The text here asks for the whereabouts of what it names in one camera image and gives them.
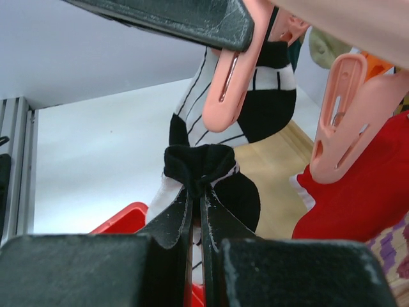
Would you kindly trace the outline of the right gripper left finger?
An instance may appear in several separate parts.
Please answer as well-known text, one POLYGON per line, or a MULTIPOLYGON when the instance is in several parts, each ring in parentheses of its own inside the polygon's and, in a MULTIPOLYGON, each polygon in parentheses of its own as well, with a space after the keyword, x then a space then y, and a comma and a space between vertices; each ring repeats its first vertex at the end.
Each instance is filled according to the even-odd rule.
POLYGON ((1 248, 2 306, 189 306, 192 199, 137 233, 25 235, 1 248))

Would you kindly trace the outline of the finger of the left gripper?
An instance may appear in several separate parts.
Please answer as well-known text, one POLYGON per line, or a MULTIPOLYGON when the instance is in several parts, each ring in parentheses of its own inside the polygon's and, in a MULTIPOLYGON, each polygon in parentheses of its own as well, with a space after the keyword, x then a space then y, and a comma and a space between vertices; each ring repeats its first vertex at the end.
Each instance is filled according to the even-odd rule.
POLYGON ((243 1, 69 0, 70 5, 129 27, 216 49, 246 51, 254 21, 243 1))

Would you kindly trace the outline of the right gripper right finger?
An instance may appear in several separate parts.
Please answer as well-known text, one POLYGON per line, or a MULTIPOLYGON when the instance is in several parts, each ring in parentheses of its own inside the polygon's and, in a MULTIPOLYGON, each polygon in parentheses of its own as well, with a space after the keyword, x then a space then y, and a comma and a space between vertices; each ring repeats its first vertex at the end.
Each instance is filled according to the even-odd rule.
POLYGON ((395 306, 379 262, 350 240, 267 240, 207 188, 200 200, 207 306, 395 306))

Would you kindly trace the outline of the pink round clip hanger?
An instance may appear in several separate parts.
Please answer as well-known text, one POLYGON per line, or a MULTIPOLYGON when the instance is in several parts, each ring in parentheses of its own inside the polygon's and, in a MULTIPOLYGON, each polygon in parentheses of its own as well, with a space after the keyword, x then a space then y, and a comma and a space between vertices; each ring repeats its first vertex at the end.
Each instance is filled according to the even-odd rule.
POLYGON ((407 1, 246 1, 254 24, 243 52, 223 50, 203 109, 205 127, 227 129, 240 114, 264 39, 297 38, 315 26, 361 54, 338 57, 328 75, 310 170, 321 184, 350 169, 408 92, 407 1), (399 66, 394 75, 366 78, 370 53, 399 66))

